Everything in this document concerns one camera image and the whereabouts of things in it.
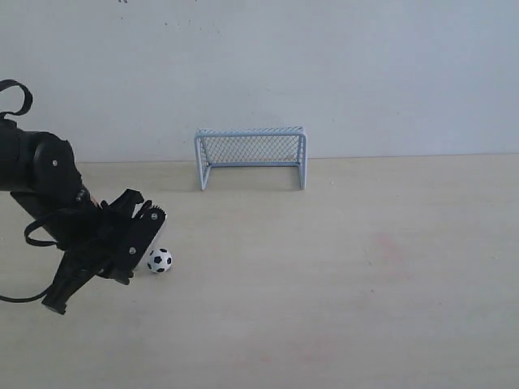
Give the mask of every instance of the red stain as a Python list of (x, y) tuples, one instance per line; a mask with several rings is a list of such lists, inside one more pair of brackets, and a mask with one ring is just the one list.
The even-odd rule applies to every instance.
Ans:
[(373, 246), (383, 259), (382, 276), (386, 281), (400, 282), (409, 280), (410, 274), (406, 266), (405, 251), (397, 240), (386, 232), (376, 233), (373, 237)]
[(305, 341), (288, 343), (289, 352), (299, 363), (329, 363), (335, 358), (335, 342), (327, 336), (317, 336)]
[(375, 244), (382, 250), (384, 259), (393, 262), (403, 262), (403, 250), (398, 243), (388, 233), (377, 233)]

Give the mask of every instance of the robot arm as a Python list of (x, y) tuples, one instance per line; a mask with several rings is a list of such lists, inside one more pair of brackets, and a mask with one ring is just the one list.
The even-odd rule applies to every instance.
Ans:
[[(0, 81), (0, 91), (10, 86), (24, 90), (25, 102), (18, 113), (8, 114), (27, 112), (30, 92), (14, 80)], [(6, 114), (0, 113), (0, 190), (10, 192), (34, 218), (25, 229), (28, 244), (64, 252), (53, 283), (42, 293), (44, 306), (65, 314), (69, 298), (94, 276), (129, 284), (164, 227), (165, 212), (129, 189), (111, 204), (98, 203), (83, 184), (66, 140), (21, 130)], [(38, 228), (54, 240), (32, 239)]]

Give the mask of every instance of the black and white ball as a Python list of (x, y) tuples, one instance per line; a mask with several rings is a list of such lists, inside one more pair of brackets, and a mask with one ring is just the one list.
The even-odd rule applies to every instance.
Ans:
[(155, 249), (149, 255), (148, 269), (154, 273), (168, 271), (173, 263), (173, 256), (166, 249)]

